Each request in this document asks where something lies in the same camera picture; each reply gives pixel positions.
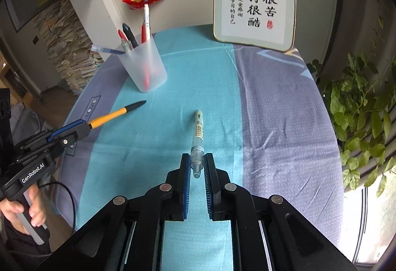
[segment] yellow pen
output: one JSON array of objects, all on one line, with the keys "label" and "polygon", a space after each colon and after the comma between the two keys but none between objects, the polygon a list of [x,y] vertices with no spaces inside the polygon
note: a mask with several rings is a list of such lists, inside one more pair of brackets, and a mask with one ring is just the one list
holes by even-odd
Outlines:
[{"label": "yellow pen", "polygon": [[114,111],[113,113],[109,113],[108,115],[96,118],[90,122],[91,129],[98,128],[99,126],[103,125],[104,123],[107,123],[108,121],[124,115],[125,113],[128,113],[132,110],[135,110],[136,108],[139,108],[140,106],[144,105],[146,103],[146,100],[138,101],[135,103],[132,103],[131,105],[125,106],[124,108],[118,109],[117,111]]}]

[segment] window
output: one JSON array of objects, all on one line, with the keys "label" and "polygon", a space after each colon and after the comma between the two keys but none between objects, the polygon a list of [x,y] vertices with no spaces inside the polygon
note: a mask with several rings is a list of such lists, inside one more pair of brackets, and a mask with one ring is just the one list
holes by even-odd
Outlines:
[{"label": "window", "polygon": [[387,186],[377,198],[381,176],[366,188],[344,194],[340,251],[353,263],[375,264],[396,233],[396,174],[387,172]]},{"label": "window", "polygon": [[396,174],[386,173],[387,186],[377,198],[381,176],[368,188],[367,219],[358,263],[377,263],[396,233]]}]

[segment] barcode label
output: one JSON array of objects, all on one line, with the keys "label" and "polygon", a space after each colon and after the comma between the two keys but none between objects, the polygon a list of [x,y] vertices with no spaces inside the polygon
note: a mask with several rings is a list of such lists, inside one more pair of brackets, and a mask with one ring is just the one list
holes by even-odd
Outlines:
[{"label": "barcode label", "polygon": [[202,125],[195,126],[195,137],[198,137],[203,140],[203,128]]}]

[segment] human hand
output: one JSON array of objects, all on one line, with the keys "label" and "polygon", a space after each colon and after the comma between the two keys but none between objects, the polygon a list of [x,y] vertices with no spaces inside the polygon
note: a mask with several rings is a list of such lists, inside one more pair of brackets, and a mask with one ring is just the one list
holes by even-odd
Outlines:
[{"label": "human hand", "polygon": [[[28,196],[32,201],[32,205],[29,208],[29,215],[32,218],[31,224],[34,227],[41,226],[46,221],[47,216],[37,184],[30,186],[27,191]],[[22,213],[23,210],[23,205],[17,201],[10,202],[9,200],[4,199],[0,202],[0,211],[3,212],[4,217],[11,222],[14,229],[21,233],[30,235],[16,215],[16,213]]]}]

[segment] stack of papers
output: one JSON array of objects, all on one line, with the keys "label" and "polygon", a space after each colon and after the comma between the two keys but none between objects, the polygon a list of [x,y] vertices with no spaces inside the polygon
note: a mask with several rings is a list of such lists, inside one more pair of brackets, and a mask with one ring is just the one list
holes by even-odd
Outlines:
[{"label": "stack of papers", "polygon": [[92,42],[69,0],[60,0],[34,18],[47,44],[49,61],[75,95],[81,94],[102,65],[98,53],[91,52]]}]

